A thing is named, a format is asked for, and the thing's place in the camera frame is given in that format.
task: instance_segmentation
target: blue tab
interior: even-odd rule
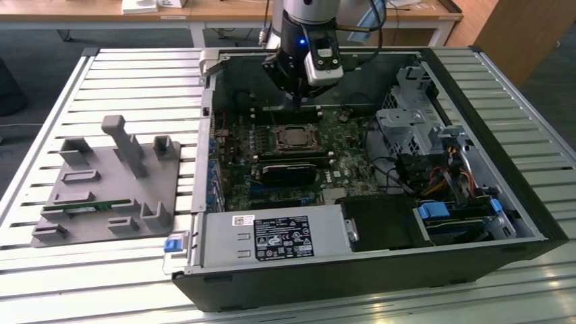
[[[181,252],[181,239],[168,239],[164,242],[164,252]]]
[[[504,210],[502,205],[500,204],[500,201],[497,199],[490,199],[489,204],[492,205],[496,214]]]
[[[428,214],[428,212],[425,211],[424,206],[417,207],[417,213],[420,214],[420,218],[421,218],[421,219],[426,219],[426,218],[429,218],[429,214]]]
[[[429,217],[450,216],[450,212],[448,211],[446,205],[442,202],[424,202],[417,211],[422,219]]]

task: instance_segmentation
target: green circuit board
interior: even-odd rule
[[[369,170],[369,163],[360,142],[364,133],[362,117],[338,120],[340,108],[322,109],[317,124],[293,125],[314,129],[317,146],[333,153],[333,163],[318,167],[314,182],[308,186],[265,188],[258,181],[257,163],[252,156],[274,150],[276,126],[254,126],[248,118],[238,118],[220,140],[220,165],[226,211],[246,211],[256,206],[297,202],[300,206],[324,205],[324,189],[344,188],[348,196],[378,193],[378,183]]]

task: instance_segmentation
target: cpu socket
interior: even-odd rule
[[[316,128],[312,125],[277,126],[274,131],[277,151],[316,151],[320,148]]]

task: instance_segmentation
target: table leg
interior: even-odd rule
[[[194,47],[206,47],[206,42],[204,40],[204,23],[190,22],[189,23],[189,33],[192,34],[192,43]]]
[[[454,23],[456,22],[453,20],[446,20],[440,23],[438,28],[433,31],[428,46],[444,46],[448,40],[448,36],[450,35]]]
[[[56,29],[57,34],[60,35],[60,39],[62,42],[72,41],[70,30],[69,29]]]

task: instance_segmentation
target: wooden desk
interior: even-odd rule
[[[425,9],[388,11],[384,28],[429,28],[434,30],[430,45],[442,45],[461,14],[450,13],[438,0],[425,0]],[[366,0],[344,0],[349,9],[368,10]],[[261,28],[265,0],[188,0],[184,8],[160,8],[153,13],[121,14],[121,0],[0,0],[0,29],[132,29],[185,28],[194,47],[205,47],[206,28]],[[268,22],[272,6],[268,10]]]
[[[192,0],[184,8],[129,15],[122,15],[121,0],[0,0],[0,30],[53,29],[66,40],[74,29],[189,29],[190,10]]]
[[[121,0],[1,0],[0,22],[160,22],[166,17],[186,20],[192,1],[184,8],[158,7],[157,12],[122,15]]]
[[[194,0],[189,15],[192,39],[202,44],[204,35],[198,30],[206,28],[260,28],[264,20],[265,0]],[[409,11],[389,9],[384,28],[432,29],[429,45],[441,46],[450,34],[453,24],[461,19],[461,13],[450,13],[438,0],[424,0],[424,5],[402,7]],[[369,10],[366,0],[341,0],[337,20],[340,24],[356,25],[360,17]],[[272,19],[272,5],[268,9],[268,22]]]

